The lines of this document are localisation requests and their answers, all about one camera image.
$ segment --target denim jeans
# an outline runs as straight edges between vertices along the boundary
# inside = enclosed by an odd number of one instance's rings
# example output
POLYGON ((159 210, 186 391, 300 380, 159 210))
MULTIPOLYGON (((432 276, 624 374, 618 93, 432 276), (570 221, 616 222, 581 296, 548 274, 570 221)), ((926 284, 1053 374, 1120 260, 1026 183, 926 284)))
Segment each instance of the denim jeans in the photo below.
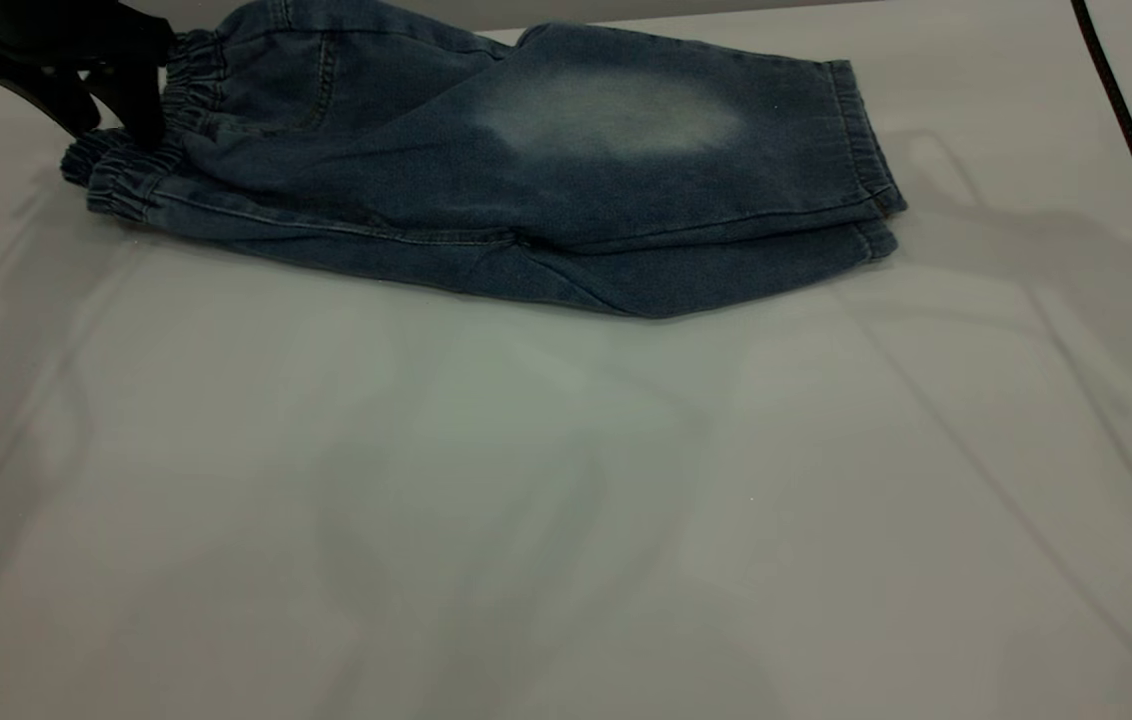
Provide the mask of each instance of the denim jeans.
POLYGON ((170 58, 169 132, 68 151, 92 211, 231 251, 664 318, 895 250, 846 61, 544 24, 515 46, 374 0, 260 0, 170 58))

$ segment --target jeans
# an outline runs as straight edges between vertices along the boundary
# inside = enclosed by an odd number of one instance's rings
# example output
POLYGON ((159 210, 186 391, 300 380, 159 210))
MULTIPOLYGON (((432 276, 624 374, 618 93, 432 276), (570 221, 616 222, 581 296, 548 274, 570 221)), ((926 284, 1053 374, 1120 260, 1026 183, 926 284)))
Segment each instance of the jeans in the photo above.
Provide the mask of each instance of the jeans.
POLYGON ((260 0, 170 58, 169 132, 63 161, 92 211, 471 295, 667 318, 883 258, 906 208, 846 61, 374 0, 260 0))

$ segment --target stitching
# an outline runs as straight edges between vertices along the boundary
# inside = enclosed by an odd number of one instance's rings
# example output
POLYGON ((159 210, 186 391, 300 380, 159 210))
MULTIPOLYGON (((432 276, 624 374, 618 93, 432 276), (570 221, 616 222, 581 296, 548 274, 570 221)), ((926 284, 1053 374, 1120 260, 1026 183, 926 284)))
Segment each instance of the stitching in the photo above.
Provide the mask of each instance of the stitching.
POLYGON ((314 104, 314 110, 309 111, 309 117, 298 125, 295 129, 309 129, 321 123, 334 104, 334 65, 336 65, 336 45, 334 37, 329 33, 321 35, 321 50, 319 60, 320 79, 318 82, 318 101, 314 104))
POLYGON ((429 48, 437 48, 438 50, 446 50, 447 53, 455 53, 455 54, 458 54, 458 55, 472 55, 472 54, 480 53, 480 54, 483 54, 483 55, 489 55, 489 58, 492 59, 492 60, 503 60, 503 55, 498 55, 492 50, 488 50, 488 49, 484 49, 484 48, 474 48, 474 49, 471 49, 471 50, 457 50, 455 48, 446 48, 444 45, 435 44, 435 42, 431 42, 429 40, 424 40, 424 38, 421 38, 421 37, 415 37, 414 35, 410 35, 410 33, 396 32, 396 31, 391 31, 391 29, 344 28, 344 29, 310 31, 310 29, 295 29, 295 28, 273 28, 273 29, 260 31, 258 33, 255 33, 255 35, 247 36, 247 37, 241 37, 241 38, 233 37, 233 40, 231 42, 228 42, 228 38, 226 38, 226 44, 229 44, 229 45, 242 45, 242 44, 246 44, 246 42, 255 42, 256 40, 259 40, 260 37, 268 37, 269 35, 278 35, 278 33, 282 33, 282 32, 320 32, 320 33, 324 33, 324 35, 357 35, 357 33, 361 33, 361 35, 388 35, 388 36, 394 36, 394 37, 403 37, 403 38, 406 38, 406 40, 413 40, 414 42, 419 42, 419 44, 428 45, 429 48))
POLYGON ((868 260, 873 259, 874 255, 873 242, 868 240, 867 234, 864 234, 863 229, 859 229, 859 223, 850 223, 850 229, 855 231, 855 235, 859 238, 859 246, 861 246, 864 249, 864 259, 859 260, 857 265, 863 265, 864 263, 868 263, 868 260))
POLYGON ((593 301, 597 302, 598 305, 601 305, 602 307, 608 307, 608 309, 611 309, 615 312, 620 314, 620 315, 632 315, 633 314, 633 312, 629 312, 627 310, 621 309, 621 307, 617 307, 615 305, 610 305, 610 302, 607 302, 607 301, 602 300, 601 297, 595 295, 595 293, 593 291, 590 291, 590 290, 588 290, 588 288, 582 286, 578 282, 572 281, 572 278, 567 278, 566 275, 563 275, 559 269, 552 268, 552 266, 543 264, 543 262, 540 262, 538 258, 535 258, 534 255, 531 255, 530 251, 526 251, 525 246, 521 246, 521 249, 522 249, 522 251, 521 251, 522 258, 525 258, 526 260, 531 260, 531 263, 533 263, 534 265, 538 265, 538 266, 540 266, 540 268, 543 268, 544 271, 548 271, 548 273, 552 274, 554 277, 557 277, 561 282, 565 282, 566 284, 569 284, 569 286, 575 288, 575 290, 578 290, 580 292, 583 292, 585 297, 590 297, 590 299, 593 299, 593 301))
MULTIPOLYGON (((841 117, 841 137, 844 137, 846 149, 850 152, 850 168, 855 172, 855 182, 859 183, 860 190, 868 192, 868 186, 864 183, 863 169, 859 168, 858 155, 855 154, 855 145, 850 142, 850 123, 846 120, 846 108, 841 102, 841 87, 837 85, 837 75, 832 65, 825 65, 825 69, 827 70, 827 85, 832 87, 832 98, 837 102, 837 114, 841 117)), ((881 191, 874 192, 871 196, 872 199, 876 200, 880 194, 881 191)))
MULTIPOLYGON (((220 46, 220 53, 223 54, 223 46, 220 46)), ((327 117, 331 111, 332 105, 334 105, 334 76, 336 76, 336 65, 338 62, 338 53, 336 53, 336 42, 334 42, 334 33, 324 32, 321 34, 321 44, 318 46, 318 91, 316 91, 316 100, 314 101, 314 108, 309 109, 309 114, 300 122, 290 126, 251 126, 248 123, 237 123, 232 120, 220 120, 218 127, 228 129, 231 132, 245 132, 245 135, 254 135, 258 137, 274 137, 278 135, 286 135, 286 132, 301 132, 306 129, 314 129, 316 126, 321 125, 321 120, 327 117)), ((228 60, 224 60, 224 72, 228 72, 228 60)), ((220 101, 222 101, 223 88, 217 86, 220 94, 220 101)))
POLYGON ((589 241, 589 242, 576 242, 576 243, 574 243, 574 247, 592 247, 594 245, 604 245, 607 242, 624 242, 626 240, 642 240, 642 238, 644 238, 644 237, 657 237, 659 234, 667 234, 667 233, 670 233, 670 232, 698 231, 700 229, 706 229, 706 228, 720 228, 721 225, 729 225, 729 224, 732 224, 732 223, 744 223, 744 222, 748 222, 748 220, 755 220, 755 218, 771 218, 771 217, 790 218, 790 217, 795 217, 795 215, 813 215, 813 214, 816 214, 816 213, 831 213, 831 211, 844 211, 846 208, 854 208, 855 205, 863 205, 865 202, 868 202, 868 200, 877 202, 877 198, 880 196, 886 195, 886 192, 890 192, 890 191, 891 191, 890 187, 883 187, 882 190, 877 190, 876 192, 873 192, 868 197, 863 197, 863 199, 854 200, 854 202, 844 202, 844 204, 840 204, 840 205, 830 205, 826 208, 789 209, 789 211, 788 209, 769 209, 769 211, 766 211, 766 213, 757 213, 757 214, 753 214, 753 215, 743 215, 743 217, 739 217, 739 218, 721 220, 721 222, 717 222, 717 223, 704 223, 702 225, 688 225, 687 228, 662 229, 662 231, 654 231, 654 232, 648 232, 648 233, 642 233, 642 234, 629 234, 629 235, 625 235, 625 237, 608 237, 608 238, 606 238, 606 240, 593 240, 593 241, 589 241))
POLYGON ((170 192, 154 191, 153 195, 157 197, 164 197, 164 199, 171 202, 181 202, 185 205, 190 205, 192 208, 200 208, 203 211, 209 211, 211 213, 217 213, 222 215, 229 215, 233 218, 250 220, 256 223, 264 223, 265 225, 273 225, 274 228, 297 228, 297 229, 311 229, 311 231, 323 231, 323 232, 334 232, 341 234, 352 234, 359 237, 369 237, 374 240, 387 240, 392 242, 402 242, 405 245, 419 245, 419 246, 492 246, 497 243, 509 243, 511 240, 507 238, 501 238, 501 240, 483 240, 483 241, 448 241, 448 240, 412 240, 412 238, 403 237, 393 233, 378 232, 374 228, 362 228, 362 225, 357 225, 357 228, 343 228, 343 225, 333 224, 320 224, 320 223, 298 223, 298 222, 282 222, 277 218, 261 217, 261 215, 252 215, 250 213, 245 213, 240 209, 229 209, 220 208, 215 205, 206 204, 206 202, 188 200, 187 197, 179 197, 177 195, 170 195, 170 192))

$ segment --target folded jeans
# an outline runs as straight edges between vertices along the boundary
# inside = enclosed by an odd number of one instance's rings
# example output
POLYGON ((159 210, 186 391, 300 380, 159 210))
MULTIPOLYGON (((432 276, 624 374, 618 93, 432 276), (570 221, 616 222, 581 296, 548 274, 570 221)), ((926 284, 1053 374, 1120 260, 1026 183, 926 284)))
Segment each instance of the folded jeans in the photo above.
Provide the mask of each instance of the folded jeans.
POLYGON ((92 132, 92 211, 223 249, 666 316, 885 258, 906 209, 850 65, 374 0, 260 0, 170 58, 163 146, 92 132))

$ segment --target denim fabric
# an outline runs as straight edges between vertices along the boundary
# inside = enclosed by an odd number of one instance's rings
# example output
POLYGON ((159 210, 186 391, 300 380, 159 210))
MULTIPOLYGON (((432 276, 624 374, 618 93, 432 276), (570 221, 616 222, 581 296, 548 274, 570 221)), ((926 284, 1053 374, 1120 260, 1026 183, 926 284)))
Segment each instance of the denim fabric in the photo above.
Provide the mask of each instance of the denim fabric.
POLYGON ((680 315, 895 250, 846 61, 546 24, 498 44, 374 0, 181 37, 170 131, 65 158, 92 211, 362 277, 680 315))

